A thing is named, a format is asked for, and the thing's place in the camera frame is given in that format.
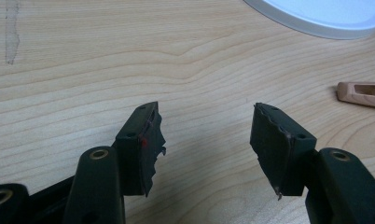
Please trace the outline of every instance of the wooden block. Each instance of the wooden block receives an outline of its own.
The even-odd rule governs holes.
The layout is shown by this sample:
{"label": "wooden block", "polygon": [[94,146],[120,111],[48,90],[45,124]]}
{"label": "wooden block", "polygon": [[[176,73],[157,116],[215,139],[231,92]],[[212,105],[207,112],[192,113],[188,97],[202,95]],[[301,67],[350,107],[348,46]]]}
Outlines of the wooden block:
{"label": "wooden block", "polygon": [[375,82],[340,82],[337,93],[341,101],[375,106]]}

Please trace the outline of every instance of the wood grain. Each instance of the wood grain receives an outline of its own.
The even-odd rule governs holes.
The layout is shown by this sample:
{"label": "wood grain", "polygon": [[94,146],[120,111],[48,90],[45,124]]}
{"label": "wood grain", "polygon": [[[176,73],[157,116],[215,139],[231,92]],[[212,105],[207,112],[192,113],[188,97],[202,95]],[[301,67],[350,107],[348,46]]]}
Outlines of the wood grain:
{"label": "wood grain", "polygon": [[151,101],[168,153],[149,197],[125,199],[128,223],[308,223],[304,197],[278,202],[249,146],[255,102],[375,176],[375,108],[336,97],[341,81],[375,81],[375,35],[305,35],[244,1],[16,3],[10,64],[0,1],[0,184],[63,180]]}

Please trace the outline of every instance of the white plastic lid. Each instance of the white plastic lid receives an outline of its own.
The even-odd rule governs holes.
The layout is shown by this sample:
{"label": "white plastic lid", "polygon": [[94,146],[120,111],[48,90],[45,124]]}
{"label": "white plastic lid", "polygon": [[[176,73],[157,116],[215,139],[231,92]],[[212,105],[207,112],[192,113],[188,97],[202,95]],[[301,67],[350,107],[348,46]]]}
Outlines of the white plastic lid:
{"label": "white plastic lid", "polygon": [[333,39],[357,39],[375,32],[375,0],[244,0],[292,29]]}

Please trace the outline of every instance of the wooden handle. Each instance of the wooden handle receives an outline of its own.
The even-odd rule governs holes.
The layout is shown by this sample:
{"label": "wooden handle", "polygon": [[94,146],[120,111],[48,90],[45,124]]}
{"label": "wooden handle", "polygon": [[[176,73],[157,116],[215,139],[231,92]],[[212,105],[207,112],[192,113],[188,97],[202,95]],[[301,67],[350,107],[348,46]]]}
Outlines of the wooden handle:
{"label": "wooden handle", "polygon": [[375,106],[375,82],[340,82],[337,93],[341,101]]}

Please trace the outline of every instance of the round white object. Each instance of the round white object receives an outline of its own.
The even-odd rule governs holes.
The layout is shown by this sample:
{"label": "round white object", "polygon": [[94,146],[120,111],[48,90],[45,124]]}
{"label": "round white object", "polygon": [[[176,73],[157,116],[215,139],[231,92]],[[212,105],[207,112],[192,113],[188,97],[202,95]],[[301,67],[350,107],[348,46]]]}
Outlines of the round white object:
{"label": "round white object", "polygon": [[332,39],[357,39],[375,32],[375,0],[244,0],[292,29]]}

